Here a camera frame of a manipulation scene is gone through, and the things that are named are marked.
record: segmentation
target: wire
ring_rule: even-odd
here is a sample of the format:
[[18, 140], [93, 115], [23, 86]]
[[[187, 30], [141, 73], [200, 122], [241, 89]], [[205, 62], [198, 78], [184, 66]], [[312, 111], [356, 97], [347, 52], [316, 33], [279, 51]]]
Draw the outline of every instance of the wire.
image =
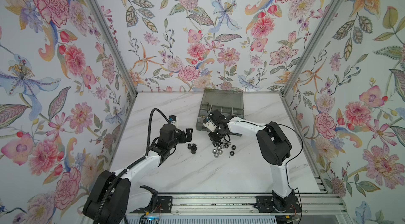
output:
[[152, 127], [152, 117], [153, 117], [153, 113], [155, 112], [155, 111], [158, 111], [164, 118], [165, 118], [165, 120], [167, 121], [167, 123], [169, 123], [170, 124], [170, 121], [169, 121], [169, 119], [166, 117], [166, 115], [164, 115], [163, 114], [163, 112], [161, 111], [161, 110], [159, 110], [158, 108], [154, 108], [154, 109], [152, 109], [152, 111], [151, 111], [151, 114], [149, 115], [149, 124], [148, 124], [148, 139], [147, 139], [147, 143], [146, 143], [146, 152], [145, 152], [145, 156], [147, 156], [148, 154], [149, 154], [149, 148], [150, 148], [150, 146], [149, 146], [149, 144], [150, 144], [150, 141], [151, 141], [151, 127]]

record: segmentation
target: white marble table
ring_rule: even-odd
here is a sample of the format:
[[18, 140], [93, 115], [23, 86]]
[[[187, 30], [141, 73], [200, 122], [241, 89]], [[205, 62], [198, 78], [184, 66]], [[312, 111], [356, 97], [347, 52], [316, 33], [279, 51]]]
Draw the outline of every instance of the white marble table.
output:
[[[141, 182], [159, 192], [271, 192], [273, 180], [270, 165], [261, 155], [256, 138], [231, 136], [236, 146], [235, 156], [230, 148], [215, 158], [208, 132], [195, 128], [203, 94], [140, 93], [136, 98], [129, 122], [112, 163], [111, 171], [129, 165], [145, 152], [150, 111], [159, 108], [166, 116], [176, 115], [181, 130], [193, 128], [192, 143], [196, 154], [187, 144], [178, 144], [176, 152], [160, 167], [145, 176]], [[275, 121], [291, 126], [278, 94], [246, 93], [243, 95], [245, 119], [254, 122]], [[159, 136], [163, 117], [155, 112], [151, 141]], [[295, 133], [281, 129], [291, 142], [291, 157], [296, 156], [301, 145]], [[304, 152], [289, 164], [292, 187], [300, 192], [320, 192]]]

